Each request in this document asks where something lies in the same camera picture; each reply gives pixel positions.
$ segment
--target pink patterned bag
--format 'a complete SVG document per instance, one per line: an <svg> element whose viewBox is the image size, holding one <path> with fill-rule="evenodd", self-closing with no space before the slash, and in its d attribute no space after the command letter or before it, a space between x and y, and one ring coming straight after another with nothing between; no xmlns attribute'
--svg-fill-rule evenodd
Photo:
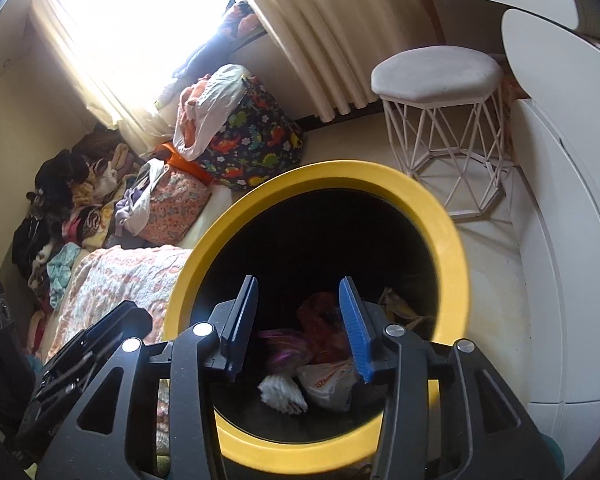
<svg viewBox="0 0 600 480"><path fill-rule="evenodd" d="M211 197L193 175L169 167L151 193L149 221L138 233L153 244L176 244L184 238Z"/></svg>

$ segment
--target dinosaur print bag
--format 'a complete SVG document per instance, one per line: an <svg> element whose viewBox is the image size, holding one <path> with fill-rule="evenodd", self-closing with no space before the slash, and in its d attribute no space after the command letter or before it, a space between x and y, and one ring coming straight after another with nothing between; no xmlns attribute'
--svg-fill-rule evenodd
<svg viewBox="0 0 600 480"><path fill-rule="evenodd" d="M297 168L304 133L257 77L242 79L246 94L196 162L233 190L251 190Z"/></svg>

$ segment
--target beige curtain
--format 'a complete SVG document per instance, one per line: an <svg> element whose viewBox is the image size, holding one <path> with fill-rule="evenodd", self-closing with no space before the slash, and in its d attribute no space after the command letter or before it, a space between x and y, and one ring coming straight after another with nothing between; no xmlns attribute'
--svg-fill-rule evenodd
<svg viewBox="0 0 600 480"><path fill-rule="evenodd" d="M136 153L173 135L152 103L155 86L120 48L106 0L32 0L30 18L89 111Z"/></svg>
<svg viewBox="0 0 600 480"><path fill-rule="evenodd" d="M373 68L434 43L420 0L250 0L327 122L377 99Z"/></svg>

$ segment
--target yellow trash can rim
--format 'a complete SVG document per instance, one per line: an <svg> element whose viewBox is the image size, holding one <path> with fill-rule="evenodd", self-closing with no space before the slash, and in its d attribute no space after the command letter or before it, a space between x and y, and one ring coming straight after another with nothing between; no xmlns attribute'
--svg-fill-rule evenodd
<svg viewBox="0 0 600 480"><path fill-rule="evenodd" d="M176 281L164 321L165 339L189 327L194 300L224 245L257 215L309 191L353 189L378 196L401 211L426 242L438 282L438 315L432 340L451 345L464 336L469 315L469 275L464 249L451 218L419 183L387 166L334 160L303 166L262 184L238 200L196 244ZM430 402L437 392L430 393ZM280 444L246 433L216 412L222 455L277 474L313 474L358 462L376 452L382 415L336 438Z"/></svg>

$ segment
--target window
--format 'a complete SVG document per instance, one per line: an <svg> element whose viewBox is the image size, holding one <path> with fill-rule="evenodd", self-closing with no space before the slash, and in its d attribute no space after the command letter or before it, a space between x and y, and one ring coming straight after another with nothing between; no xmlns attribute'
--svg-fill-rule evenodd
<svg viewBox="0 0 600 480"><path fill-rule="evenodd" d="M153 99L173 70L216 32L229 1L91 0L86 5L102 40L125 49L120 58L136 64L138 84L146 88L145 98Z"/></svg>

